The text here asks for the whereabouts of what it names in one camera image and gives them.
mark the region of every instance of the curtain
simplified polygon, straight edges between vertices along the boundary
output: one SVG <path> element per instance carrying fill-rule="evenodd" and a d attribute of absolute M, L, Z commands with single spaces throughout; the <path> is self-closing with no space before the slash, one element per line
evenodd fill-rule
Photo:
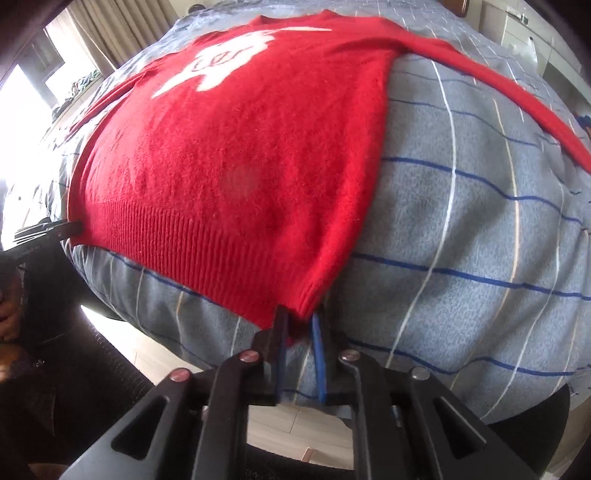
<path fill-rule="evenodd" d="M 74 0 L 67 10 L 105 77 L 159 40 L 178 18 L 168 0 Z"/>
<path fill-rule="evenodd" d="M 98 68 L 68 10 L 48 23 L 45 30 L 64 61 L 75 67 L 78 78 Z"/>

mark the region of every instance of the sweater ribbed hem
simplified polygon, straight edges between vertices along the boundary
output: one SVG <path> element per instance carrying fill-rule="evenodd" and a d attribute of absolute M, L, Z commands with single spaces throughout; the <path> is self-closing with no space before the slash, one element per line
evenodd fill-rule
<path fill-rule="evenodd" d="M 73 245 L 123 254 L 261 328 L 272 325 L 278 303 L 296 318 L 308 318 L 324 293 L 305 281 L 306 270 L 298 271 L 280 252 L 248 245 L 204 222 L 124 202 L 91 203 L 85 213 L 82 221 L 100 228 L 73 238 Z M 171 247 L 160 252 L 157 245 Z M 281 298 L 284 292 L 290 296 Z"/>

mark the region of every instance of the hand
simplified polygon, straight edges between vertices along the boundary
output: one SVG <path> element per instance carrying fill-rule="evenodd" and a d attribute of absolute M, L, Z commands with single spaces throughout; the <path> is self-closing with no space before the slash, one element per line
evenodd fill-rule
<path fill-rule="evenodd" d="M 8 288 L 2 292 L 0 302 L 0 339 L 12 342 L 21 333 L 22 284 L 21 277 L 15 272 Z"/>

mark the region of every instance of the white wall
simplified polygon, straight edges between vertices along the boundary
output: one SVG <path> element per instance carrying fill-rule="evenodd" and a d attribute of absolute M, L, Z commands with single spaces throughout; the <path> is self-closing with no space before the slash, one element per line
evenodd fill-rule
<path fill-rule="evenodd" d="M 464 20 L 476 31 L 478 31 L 478 26 L 480 25 L 481 10 L 482 0 L 470 0 L 470 5 L 468 5 L 468 12 L 466 13 L 466 17 L 464 18 Z"/>
<path fill-rule="evenodd" d="M 187 10 L 191 5 L 202 4 L 206 7 L 214 6 L 219 0 L 169 0 L 173 6 L 174 11 L 177 13 L 179 18 L 183 18 L 187 15 Z"/>
<path fill-rule="evenodd" d="M 507 14 L 504 10 L 495 7 L 489 2 L 482 2 L 478 31 L 493 42 L 501 44 L 506 18 Z"/>

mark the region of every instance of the blue stripe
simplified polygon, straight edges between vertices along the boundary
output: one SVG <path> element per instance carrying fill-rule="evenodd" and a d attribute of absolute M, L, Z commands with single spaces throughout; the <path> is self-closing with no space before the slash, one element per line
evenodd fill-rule
<path fill-rule="evenodd" d="M 409 58 L 409 57 L 408 57 L 408 55 L 417 55 L 417 57 L 411 57 L 411 58 Z M 419 55 L 418 55 L 418 54 L 416 54 L 416 53 L 412 53 L 412 54 L 408 54 L 408 55 L 405 55 L 405 56 L 403 56 L 403 57 L 400 57 L 400 58 L 398 59 L 398 61 L 401 61 L 401 60 L 406 60 L 406 61 L 429 60 L 429 61 L 431 61 L 431 59 L 428 59 L 427 57 L 422 57 L 422 56 L 419 56 Z M 480 54 L 480 55 L 473 54 L 473 55 L 474 55 L 474 57 L 472 57 L 472 56 L 468 55 L 468 58 L 470 58 L 472 61 L 475 61 L 475 62 L 477 62 L 477 63 L 480 63 L 480 64 L 482 64 L 482 63 L 480 62 L 480 59 L 487 59 L 487 60 L 499 60 L 499 59 L 503 59 L 503 60 L 511 60 L 511 61 L 515 61 L 515 62 L 517 62 L 515 59 L 513 59 L 513 58 L 511 58 L 511 57 L 505 57 L 505 56 L 502 56 L 502 55 L 499 55 L 498 57 L 485 57 L 485 56 L 484 56 L 484 55 L 482 55 L 482 54 Z M 446 64 L 444 64 L 444 63 L 440 63 L 440 62 L 438 62 L 438 61 L 437 61 L 436 63 L 438 63 L 438 64 L 440 64 L 440 65 L 443 65 L 443 66 L 446 66 L 446 67 L 447 67 L 447 65 L 446 65 Z M 524 73 L 526 76 L 528 76 L 530 79 L 532 79 L 532 80 L 535 80 L 536 82 L 537 82 L 537 81 L 539 81 L 539 79 L 538 79 L 538 78 L 536 78 L 536 77 L 534 77 L 533 75 L 530 75 L 530 74 L 529 74 L 529 73 L 527 73 L 527 72 L 523 72 L 523 73 Z"/>
<path fill-rule="evenodd" d="M 398 260 L 390 260 L 389 258 L 376 257 L 374 255 L 363 254 L 359 252 L 353 252 L 351 258 L 359 258 L 360 260 L 367 260 L 370 262 L 380 263 L 382 265 L 390 265 L 392 267 L 405 268 L 406 270 L 417 270 L 426 272 L 429 270 L 425 265 L 415 265 L 407 262 L 401 262 Z M 436 267 L 433 269 L 433 273 L 440 273 L 443 275 L 450 275 L 452 277 L 464 278 L 465 280 L 471 280 L 477 283 L 485 283 L 493 285 L 495 287 L 510 288 L 512 290 L 518 290 L 525 288 L 526 290 L 538 291 L 545 293 L 546 295 L 556 295 L 557 297 L 577 297 L 585 301 L 591 300 L 591 297 L 586 297 L 582 293 L 578 292 L 564 292 L 558 290 L 550 290 L 549 288 L 539 287 L 538 285 L 532 285 L 529 283 L 512 283 L 505 280 L 497 280 L 496 278 L 481 277 L 479 275 L 472 275 L 469 273 L 461 272 L 459 270 L 453 270 L 451 268 L 440 268 Z"/>
<path fill-rule="evenodd" d="M 451 173 L 452 172 L 451 167 L 446 167 L 444 165 L 433 163 L 433 162 L 430 162 L 430 161 L 427 161 L 427 160 L 418 160 L 416 158 L 384 157 L 384 158 L 382 158 L 382 161 L 389 161 L 389 162 L 393 162 L 393 163 L 411 163 L 411 164 L 414 164 L 414 165 L 422 165 L 424 167 L 434 168 L 435 170 L 441 170 L 441 171 L 444 171 L 444 172 L 447 172 L 447 173 Z M 560 208 L 558 207 L 558 205 L 555 205 L 554 203 L 552 203 L 549 200 L 546 200 L 545 198 L 538 197 L 536 195 L 524 195 L 524 196 L 521 196 L 521 197 L 514 197 L 512 195 L 507 195 L 497 185 L 495 185 L 491 181 L 489 181 L 486 178 L 481 177 L 479 175 L 475 175 L 473 173 L 468 173 L 467 171 L 462 171 L 462 170 L 458 170 L 458 169 L 456 169 L 456 174 L 458 176 L 460 176 L 460 177 L 465 177 L 467 179 L 476 180 L 476 181 L 479 181 L 481 183 L 484 183 L 485 185 L 487 185 L 490 188 L 492 188 L 494 191 L 496 191 L 499 195 L 501 195 L 503 198 L 505 198 L 507 200 L 511 200 L 511 201 L 514 201 L 514 202 L 522 202 L 522 201 L 525 201 L 525 200 L 533 200 L 533 201 L 536 201 L 536 202 L 544 203 L 544 204 L 548 205 L 549 207 L 552 207 L 554 210 L 556 210 L 560 214 L 560 216 L 564 220 L 566 220 L 567 222 L 576 222 L 580 226 L 583 226 L 583 222 L 581 220 L 579 220 L 578 218 L 575 218 L 575 217 L 568 217 L 566 215 L 563 215 L 562 213 L 560 213 Z"/>
<path fill-rule="evenodd" d="M 295 393 L 296 395 L 301 395 L 302 397 L 308 398 L 309 400 L 318 400 L 318 397 L 316 395 L 308 395 L 299 390 L 296 390 L 295 388 L 285 388 L 283 391 L 286 393 Z"/>
<path fill-rule="evenodd" d="M 318 398 L 321 403 L 325 403 L 327 396 L 326 359 L 324 358 L 324 346 L 322 343 L 322 334 L 320 333 L 320 319 L 317 313 L 312 315 L 310 330 L 312 333 L 312 347 L 314 348 L 314 366 L 316 367 Z"/>
<path fill-rule="evenodd" d="M 107 305 L 109 306 L 111 303 L 107 300 L 107 296 L 102 293 L 101 291 L 99 291 L 96 286 L 94 286 L 93 290 L 92 290 L 97 296 L 101 297 L 101 300 Z M 130 318 L 130 319 L 135 319 L 137 321 L 138 326 L 140 327 L 141 330 L 148 332 L 150 335 L 153 335 L 155 337 L 159 337 L 162 338 L 164 340 L 168 340 L 169 342 L 172 343 L 176 343 L 177 345 L 179 345 L 183 350 L 185 350 L 186 352 L 188 352 L 190 355 L 193 355 L 197 360 L 199 360 L 201 363 L 208 365 L 212 368 L 217 367 L 217 365 L 215 364 L 211 364 L 210 362 L 206 362 L 205 360 L 203 360 L 201 357 L 199 357 L 198 355 L 195 355 L 191 350 L 189 350 L 187 347 L 185 347 L 179 340 L 171 338 L 169 336 L 166 335 L 162 335 L 161 333 L 156 333 L 152 330 L 150 330 L 149 328 L 147 328 L 145 325 L 140 324 L 139 319 L 136 319 L 133 315 L 130 315 L 129 313 L 127 313 L 125 310 L 123 310 L 122 308 L 119 308 L 119 306 L 117 306 L 117 312 L 122 313 L 123 315 L 125 315 L 126 317 Z"/>
<path fill-rule="evenodd" d="M 109 252 L 109 253 L 111 253 L 117 259 L 123 261 L 123 259 L 121 257 L 119 257 L 118 255 L 113 254 L 112 252 Z M 415 270 L 421 270 L 421 271 L 428 270 L 427 267 L 421 267 L 419 265 L 404 264 L 403 262 L 397 262 L 397 263 L 399 263 L 401 265 L 409 265 L 411 267 L 417 267 L 417 268 L 414 268 Z M 128 264 L 128 266 L 130 266 L 132 268 L 135 268 L 135 266 L 132 265 L 132 264 Z M 177 284 L 171 284 L 171 286 L 173 286 L 175 288 L 178 288 L 180 290 L 180 288 L 179 288 L 179 286 Z M 98 291 L 96 288 L 94 288 L 94 292 L 97 293 L 100 297 L 102 297 L 103 298 L 103 301 L 106 304 L 109 304 L 109 302 L 106 299 L 106 295 L 104 295 L 102 292 Z M 130 318 L 130 319 L 134 319 L 135 318 L 133 315 L 127 313 L 126 311 L 122 310 L 119 307 L 117 307 L 117 310 L 119 312 L 121 312 L 123 315 L 127 316 L 128 318 Z M 193 353 L 190 349 L 188 349 L 185 345 L 183 345 L 179 340 L 174 339 L 174 338 L 171 338 L 171 337 L 168 337 L 166 335 L 162 335 L 160 333 L 153 332 L 149 328 L 147 328 L 145 325 L 140 324 L 139 323 L 139 319 L 135 319 L 135 320 L 138 322 L 138 325 L 140 325 L 141 328 L 144 329 L 145 331 L 147 331 L 150 335 L 153 335 L 155 337 L 159 337 L 159 338 L 168 340 L 169 342 L 173 342 L 173 343 L 178 344 L 183 350 L 185 350 L 190 355 L 192 355 L 193 357 L 195 357 L 200 362 L 202 362 L 202 363 L 204 363 L 206 365 L 210 365 L 211 367 L 216 367 L 217 366 L 215 364 L 211 364 L 211 363 L 206 362 L 203 359 L 201 359 L 201 357 L 199 357 L 198 355 L 196 355 L 195 353 Z M 364 348 L 367 348 L 367 349 L 370 349 L 370 350 L 375 350 L 375 351 L 378 351 L 378 352 L 386 352 L 386 353 L 389 353 L 390 352 L 390 349 L 387 348 L 387 347 L 378 346 L 378 345 L 371 345 L 370 343 L 362 342 L 360 340 L 355 340 L 355 339 L 352 339 L 352 338 L 349 338 L 349 342 L 352 343 L 353 345 L 361 346 L 361 347 L 364 347 Z M 412 355 L 411 353 L 404 352 L 402 350 L 395 350 L 394 353 L 397 354 L 397 355 L 400 355 L 400 356 L 405 356 L 407 358 L 410 358 L 410 359 L 414 360 L 415 362 L 417 362 L 417 363 L 419 363 L 421 365 L 424 365 L 425 367 L 430 368 L 434 372 L 438 372 L 438 373 L 441 373 L 441 374 L 455 375 L 455 374 L 457 374 L 461 370 L 461 369 L 458 369 L 456 371 L 444 370 L 443 368 L 439 368 L 439 367 L 437 367 L 437 366 L 435 366 L 435 365 L 433 365 L 433 364 L 431 364 L 431 363 L 429 363 L 429 362 L 427 362 L 427 361 L 425 361 L 425 360 L 423 360 L 423 359 L 421 359 L 421 358 L 419 358 L 419 357 L 417 357 L 415 355 Z M 489 363 L 492 363 L 492 364 L 494 364 L 494 365 L 496 365 L 498 367 L 501 367 L 501 368 L 504 368 L 504 369 L 507 369 L 507 370 L 511 370 L 511 371 L 515 369 L 515 366 L 510 365 L 510 364 L 506 364 L 506 363 L 501 362 L 499 360 L 496 360 L 496 359 L 494 359 L 494 358 L 492 358 L 490 356 L 477 357 L 477 358 L 471 360 L 468 363 L 468 365 L 471 364 L 471 363 L 480 362 L 480 361 L 489 362 Z M 585 369 L 585 368 L 586 367 L 580 367 L 577 370 L 582 370 L 582 369 Z M 535 375 L 535 376 L 538 376 L 538 377 L 569 377 L 571 375 L 574 375 L 574 372 L 568 372 L 568 371 L 567 372 L 541 372 L 541 371 L 531 370 L 531 369 L 523 368 L 523 367 L 518 367 L 517 368 L 517 371 L 520 372 L 520 373 L 525 373 L 525 374 L 528 374 L 528 375 Z M 292 388 L 286 388 L 286 389 L 284 389 L 284 391 L 285 392 L 288 392 L 288 393 L 295 393 L 297 395 L 301 395 L 302 397 L 305 397 L 305 398 L 308 398 L 308 399 L 311 399 L 311 400 L 316 400 L 318 398 L 316 395 L 314 395 L 314 396 L 307 395 L 305 393 L 302 393 L 299 390 L 295 390 L 295 389 L 292 389 Z"/>
<path fill-rule="evenodd" d="M 122 257 L 114 252 L 111 252 L 110 250 L 104 250 L 104 251 L 107 252 L 109 255 L 115 257 L 117 260 L 122 261 L 125 265 L 127 265 L 129 268 L 132 268 L 133 270 L 137 270 L 138 272 L 141 272 L 142 270 L 144 270 L 144 275 L 152 277 L 164 285 L 168 285 L 169 287 L 176 288 L 177 290 L 180 290 L 180 291 L 186 293 L 187 295 L 191 295 L 193 297 L 198 297 L 198 298 L 203 299 L 203 300 L 205 300 L 213 305 L 216 305 L 218 307 L 221 306 L 221 305 L 218 305 L 217 303 L 215 303 L 214 301 L 208 299 L 207 297 L 204 297 L 203 295 L 200 295 L 199 293 L 191 290 L 190 288 L 183 287 L 182 285 L 175 283 L 172 280 L 169 280 L 165 277 L 161 277 L 156 272 L 153 272 L 147 268 L 143 268 L 143 267 L 140 267 L 139 265 L 136 265 L 135 263 L 131 262 L 130 260 L 127 260 L 125 257 Z"/>
<path fill-rule="evenodd" d="M 484 45 L 484 43 L 481 43 L 478 48 L 485 48 L 485 47 L 486 47 L 486 45 Z M 514 59 L 513 57 L 506 57 L 504 55 L 499 55 L 497 52 L 495 52 L 495 55 L 496 55 L 496 57 L 485 57 L 484 55 L 482 55 L 482 57 L 485 58 L 485 59 L 487 59 L 487 60 L 498 60 L 498 59 L 511 60 L 511 61 L 514 61 L 516 64 L 518 64 L 517 60 Z M 526 74 L 530 79 L 535 80 L 536 82 L 539 82 L 540 81 L 540 78 L 539 77 L 535 77 L 535 76 L 527 73 L 521 67 L 521 65 L 518 65 L 518 66 L 519 66 L 519 69 L 522 71 L 522 73 Z"/>
<path fill-rule="evenodd" d="M 353 345 L 360 346 L 360 347 L 363 347 L 363 348 L 366 348 L 369 350 L 390 353 L 390 348 L 388 348 L 388 347 L 379 346 L 379 345 L 371 345 L 370 343 L 365 343 L 360 340 L 355 340 L 352 338 L 349 339 L 349 342 L 352 343 Z M 431 363 L 429 363 L 429 362 L 427 362 L 427 361 L 425 361 L 425 360 L 423 360 L 411 353 L 404 352 L 402 350 L 395 350 L 394 353 L 396 355 L 410 358 L 411 360 L 415 361 L 416 363 L 424 365 L 428 369 L 430 369 L 434 372 L 443 374 L 443 375 L 456 375 L 460 370 L 466 368 L 468 365 L 473 364 L 475 362 L 488 362 L 493 365 L 496 365 L 497 367 L 501 367 L 505 370 L 510 370 L 510 371 L 515 370 L 515 365 L 506 364 L 505 362 L 501 362 L 501 361 L 496 360 L 490 356 L 479 356 L 479 357 L 471 360 L 466 365 L 464 365 L 463 367 L 461 367 L 457 370 L 445 370 L 445 369 L 437 367 L 436 365 L 433 365 L 433 364 L 431 364 Z M 519 373 L 533 375 L 535 377 L 570 377 L 570 376 L 574 375 L 574 372 L 570 372 L 570 371 L 567 371 L 567 372 L 541 372 L 539 370 L 531 370 L 529 368 L 523 368 L 523 367 L 517 367 L 517 371 Z"/>
<path fill-rule="evenodd" d="M 419 75 L 417 73 L 411 73 L 411 72 L 405 72 L 403 70 L 392 70 L 392 73 L 403 73 L 405 75 L 410 75 L 413 77 L 418 77 L 421 79 L 425 79 L 425 80 L 431 80 L 432 82 L 438 82 L 438 79 L 432 79 L 431 77 L 425 77 L 424 75 Z M 475 88 L 478 91 L 482 91 L 482 89 L 478 86 L 478 85 L 474 85 L 473 83 L 467 82 L 465 80 L 462 79 L 443 79 L 441 80 L 443 83 L 445 82 L 460 82 L 463 83 L 464 85 L 468 86 L 468 87 L 472 87 Z"/>
<path fill-rule="evenodd" d="M 435 108 L 437 110 L 442 110 L 444 112 L 447 111 L 446 108 L 441 107 L 441 106 L 437 106 L 437 105 L 433 105 L 432 103 L 427 103 L 427 102 L 410 102 L 407 100 L 401 100 L 398 98 L 388 98 L 388 100 L 390 100 L 391 102 L 399 102 L 399 103 L 407 103 L 409 105 L 420 105 L 420 106 L 428 106 L 431 108 Z M 498 133 L 500 136 L 502 136 L 503 138 L 506 138 L 508 141 L 513 142 L 513 143 L 519 143 L 522 145 L 527 145 L 529 147 L 535 147 L 535 148 L 540 148 L 539 145 L 536 145 L 534 143 L 531 142 L 526 142 L 525 140 L 518 140 L 517 138 L 511 138 L 511 137 L 507 137 L 506 135 L 503 135 L 502 132 L 498 131 L 492 124 L 490 124 L 489 122 L 487 122 L 486 120 L 484 120 L 483 118 L 479 117 L 478 115 L 475 115 L 474 113 L 470 113 L 470 112 L 463 112 L 461 110 L 450 110 L 452 113 L 457 113 L 459 115 L 467 115 L 467 116 L 472 116 L 474 118 L 476 118 L 477 120 L 480 120 L 482 123 L 484 123 L 485 125 L 488 125 L 490 128 L 492 128 L 496 133 Z"/>
<path fill-rule="evenodd" d="M 549 143 L 550 145 L 553 145 L 553 146 L 556 146 L 556 145 L 558 145 L 558 146 L 560 146 L 560 144 L 559 144 L 558 142 L 552 142 L 552 140 L 548 140 L 548 139 L 547 139 L 547 138 L 546 138 L 544 135 L 540 135 L 540 134 L 538 134 L 538 133 L 534 133 L 534 135 L 535 135 L 536 137 L 539 137 L 539 138 L 541 138 L 542 140 L 544 140 L 546 143 Z"/>
<path fill-rule="evenodd" d="M 67 185 L 67 184 L 65 184 L 65 183 L 62 183 L 62 182 L 60 182 L 60 181 L 58 181 L 58 180 L 52 180 L 52 181 L 51 181 L 51 183 L 57 183 L 57 184 L 58 184 L 60 187 L 64 187 L 64 188 L 66 188 L 66 189 L 70 188 L 70 186 L 69 186 L 69 185 Z"/>

